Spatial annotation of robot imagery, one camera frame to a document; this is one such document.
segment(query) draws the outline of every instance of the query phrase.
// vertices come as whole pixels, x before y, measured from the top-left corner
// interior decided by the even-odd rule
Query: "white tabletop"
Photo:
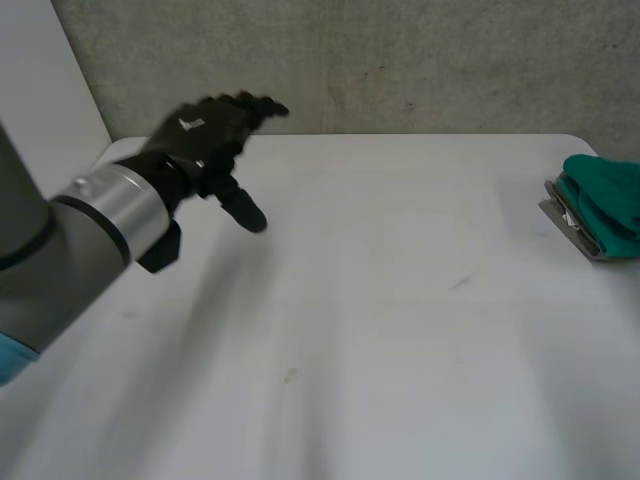
[[[180,261],[80,320],[12,478],[640,478],[640,274],[592,266],[537,206],[574,153],[253,138],[237,178],[269,230],[182,206]]]

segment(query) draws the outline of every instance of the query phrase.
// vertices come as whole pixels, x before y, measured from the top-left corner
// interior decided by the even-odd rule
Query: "green cloth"
[[[558,186],[609,257],[640,257],[640,164],[573,155]]]

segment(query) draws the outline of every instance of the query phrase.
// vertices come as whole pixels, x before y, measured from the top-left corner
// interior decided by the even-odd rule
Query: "white wall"
[[[0,118],[45,195],[111,143],[48,0],[1,3]]]
[[[48,0],[0,3],[0,119],[46,196],[111,143]],[[20,460],[89,327],[72,327],[2,392],[0,478]]]

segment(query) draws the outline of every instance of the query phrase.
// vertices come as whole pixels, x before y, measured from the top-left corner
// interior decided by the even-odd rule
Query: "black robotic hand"
[[[288,114],[284,105],[270,97],[247,92],[208,97],[169,115],[143,151],[167,155],[183,173],[189,193],[202,198],[214,195],[240,225],[258,233],[267,228],[267,219],[231,176],[235,157],[266,119]]]
[[[284,105],[270,97],[246,92],[207,97],[171,113],[138,155],[118,163],[154,187],[171,217],[182,200],[196,194],[202,198],[214,195],[236,222],[259,233],[267,228],[267,219],[231,173],[249,135],[266,119],[288,114]],[[173,220],[138,263],[152,273],[173,263],[179,255],[180,237],[180,227]]]

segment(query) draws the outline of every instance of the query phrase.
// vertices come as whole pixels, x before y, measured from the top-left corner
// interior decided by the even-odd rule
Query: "folded fabric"
[[[609,257],[640,256],[640,164],[573,155],[558,186]]]

